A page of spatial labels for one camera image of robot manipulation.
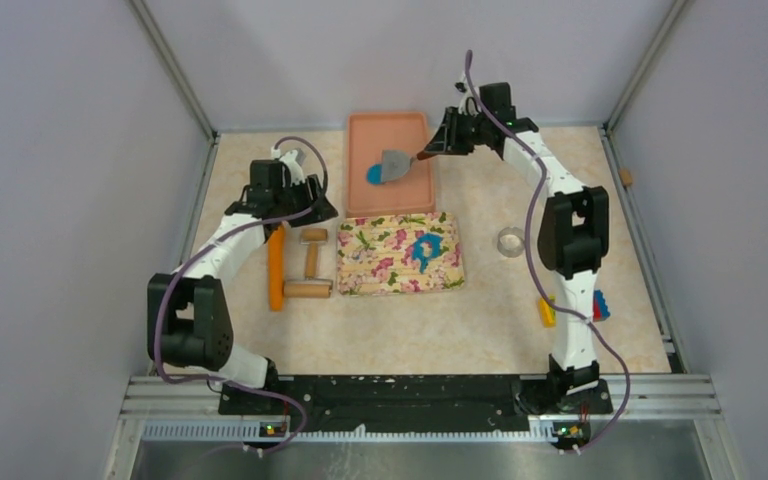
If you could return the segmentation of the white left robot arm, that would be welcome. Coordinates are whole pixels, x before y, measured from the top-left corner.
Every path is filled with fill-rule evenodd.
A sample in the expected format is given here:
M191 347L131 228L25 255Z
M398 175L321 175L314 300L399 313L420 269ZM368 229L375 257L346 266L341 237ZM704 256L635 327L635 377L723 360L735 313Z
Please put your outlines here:
M277 407L281 388L267 377L267 358L236 344L225 286L280 226L337 216L318 176L304 173L303 157L293 149L253 161L249 184L212 236L174 272L158 273L147 285L149 357L158 366L190 368L212 381L244 386L243 401L262 414Z

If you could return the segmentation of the wooden double-ended roller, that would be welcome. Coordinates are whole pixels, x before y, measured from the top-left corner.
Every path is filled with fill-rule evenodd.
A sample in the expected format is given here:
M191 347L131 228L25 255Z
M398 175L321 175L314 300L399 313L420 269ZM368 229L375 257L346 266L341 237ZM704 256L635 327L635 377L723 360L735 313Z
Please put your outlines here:
M320 247L328 241L325 228L305 228L301 231L299 242L305 247L305 262L301 280L285 281L285 298L327 299L332 295L333 281L318 276Z

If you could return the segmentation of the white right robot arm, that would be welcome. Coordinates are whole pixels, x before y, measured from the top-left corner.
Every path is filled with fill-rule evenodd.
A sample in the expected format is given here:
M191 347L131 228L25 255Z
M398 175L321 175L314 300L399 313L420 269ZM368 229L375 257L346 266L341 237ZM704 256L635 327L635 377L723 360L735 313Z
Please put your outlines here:
M592 326L597 274L609 251L609 195L578 180L548 148L537 125L517 116L508 83L472 88L461 80L455 87L460 103L445 110L422 154L468 155L486 146L527 179L534 190L531 209L544 203L537 253L558 286L544 298L556 322L546 397L554 409L572 412L599 383Z

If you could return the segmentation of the blue dough piece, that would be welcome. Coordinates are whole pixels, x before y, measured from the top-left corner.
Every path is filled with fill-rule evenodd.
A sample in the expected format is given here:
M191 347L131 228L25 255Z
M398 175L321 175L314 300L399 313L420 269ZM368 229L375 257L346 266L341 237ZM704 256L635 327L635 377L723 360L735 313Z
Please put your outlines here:
M383 165L381 163L371 165L366 172L366 180L371 185L382 185L385 182Z

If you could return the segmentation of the metal scraper wooden handle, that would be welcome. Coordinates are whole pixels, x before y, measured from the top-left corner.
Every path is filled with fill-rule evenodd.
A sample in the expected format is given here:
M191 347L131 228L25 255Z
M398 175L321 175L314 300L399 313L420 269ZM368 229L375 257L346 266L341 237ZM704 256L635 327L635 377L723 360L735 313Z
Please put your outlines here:
M380 160L380 181L389 183L404 177L418 161L433 158L434 154L420 151L408 154L401 150L383 150Z

